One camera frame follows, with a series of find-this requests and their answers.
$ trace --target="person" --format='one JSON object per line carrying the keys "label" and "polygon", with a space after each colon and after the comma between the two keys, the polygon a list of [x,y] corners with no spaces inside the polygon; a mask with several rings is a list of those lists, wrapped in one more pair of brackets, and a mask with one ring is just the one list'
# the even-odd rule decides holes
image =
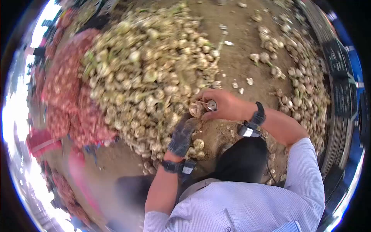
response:
{"label": "person", "polygon": [[[203,120],[250,121],[258,110],[256,104],[219,89],[203,91],[196,99],[217,104]],[[276,110],[264,112],[261,127],[289,149],[284,188],[260,184],[266,142],[243,137],[218,158],[214,172],[182,193],[177,204],[178,174],[160,165],[144,206],[144,231],[315,231],[325,208],[315,149],[296,120]],[[186,116],[178,123],[165,161],[184,159],[197,120]]]}

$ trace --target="man's right hand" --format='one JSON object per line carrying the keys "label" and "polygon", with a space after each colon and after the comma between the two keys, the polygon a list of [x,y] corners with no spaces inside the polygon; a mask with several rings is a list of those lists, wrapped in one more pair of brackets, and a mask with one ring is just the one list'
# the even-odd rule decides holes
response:
{"label": "man's right hand", "polygon": [[207,102],[214,100],[217,109],[209,111],[202,116],[203,120],[226,119],[231,121],[250,120],[257,106],[235,97],[233,94],[221,89],[206,89],[196,95],[196,100]]}

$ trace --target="dirt ground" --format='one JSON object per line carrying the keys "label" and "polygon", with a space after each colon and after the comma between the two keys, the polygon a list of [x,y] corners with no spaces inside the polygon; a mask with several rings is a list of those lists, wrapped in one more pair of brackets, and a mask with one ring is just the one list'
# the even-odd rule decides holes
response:
{"label": "dirt ground", "polygon": [[[160,7],[172,5],[176,1],[163,0],[156,4]],[[209,34],[208,39],[214,45],[218,44],[221,38],[221,30],[219,24],[224,24],[228,27],[229,35],[227,41],[234,43],[234,46],[224,45],[221,50],[221,59],[219,61],[220,73],[216,80],[221,81],[222,88],[232,92],[237,97],[255,102],[260,101],[265,107],[277,109],[278,102],[275,96],[269,95],[273,88],[280,88],[284,93],[292,91],[290,81],[282,79],[270,78],[270,68],[267,65],[261,64],[259,67],[253,65],[249,59],[250,53],[261,53],[263,50],[260,47],[257,27],[264,25],[271,30],[271,35],[280,36],[281,31],[279,25],[275,23],[272,16],[278,17],[279,13],[285,11],[278,5],[269,0],[248,0],[247,8],[237,6],[237,0],[227,0],[224,6],[218,6],[215,1],[203,0],[198,3],[196,0],[189,0],[188,5],[191,13],[204,18],[202,23],[202,31]],[[264,12],[263,8],[267,8],[270,12]],[[260,10],[263,17],[262,22],[257,23],[251,19],[251,15],[255,9]],[[69,38],[69,32],[66,31],[62,45]],[[278,50],[278,59],[273,63],[282,69],[283,73],[287,73],[290,66],[294,66],[294,61],[289,57],[285,49]],[[246,78],[253,78],[252,86],[247,84]],[[239,94],[237,89],[232,88],[232,82],[237,82],[239,87],[244,88],[244,93]],[[206,159],[199,161],[194,176],[202,176],[213,170],[215,164],[215,155],[218,153],[220,146],[225,143],[234,143],[239,139],[236,134],[238,122],[229,122],[225,120],[212,120],[204,123],[201,130],[197,133],[196,138],[202,138],[205,141]],[[269,166],[274,169],[275,179],[280,180],[282,175],[286,173],[287,154],[284,152],[284,147],[275,142],[275,140],[266,132],[268,149],[270,152]],[[107,220],[117,218],[118,215],[124,215],[125,209],[120,207],[117,202],[117,197],[114,192],[114,183],[121,176],[137,176],[143,175],[142,169],[139,166],[141,157],[124,145],[123,141],[112,144],[110,147],[101,147],[97,150],[97,166],[91,156],[86,155],[86,166],[84,173],[87,177],[87,185],[90,186],[93,196],[97,199],[104,217],[98,216],[85,200],[80,189],[75,186],[72,178],[69,176],[67,159],[69,154],[70,141],[67,138],[63,139],[63,151],[48,153],[45,155],[50,166],[56,168],[58,172],[63,173],[69,181],[76,198],[79,203],[102,229]],[[265,172],[262,178],[262,183],[266,183],[270,178],[268,171]]]}

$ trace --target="gray work glove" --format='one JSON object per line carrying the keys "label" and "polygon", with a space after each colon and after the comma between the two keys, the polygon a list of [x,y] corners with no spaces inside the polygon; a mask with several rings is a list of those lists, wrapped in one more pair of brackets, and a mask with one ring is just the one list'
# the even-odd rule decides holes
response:
{"label": "gray work glove", "polygon": [[190,113],[183,115],[171,135],[171,142],[167,149],[177,156],[184,157],[191,144],[191,136],[199,119],[193,118]]}

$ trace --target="shirt sleeve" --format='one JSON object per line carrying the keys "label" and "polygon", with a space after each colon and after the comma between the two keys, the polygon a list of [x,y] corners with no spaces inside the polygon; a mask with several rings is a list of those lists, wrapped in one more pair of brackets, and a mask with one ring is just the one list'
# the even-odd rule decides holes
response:
{"label": "shirt sleeve", "polygon": [[143,232],[160,232],[165,230],[169,215],[161,212],[151,211],[144,216]]}
{"label": "shirt sleeve", "polygon": [[309,200],[316,211],[322,214],[325,190],[316,152],[309,138],[303,138],[291,147],[284,188]]}

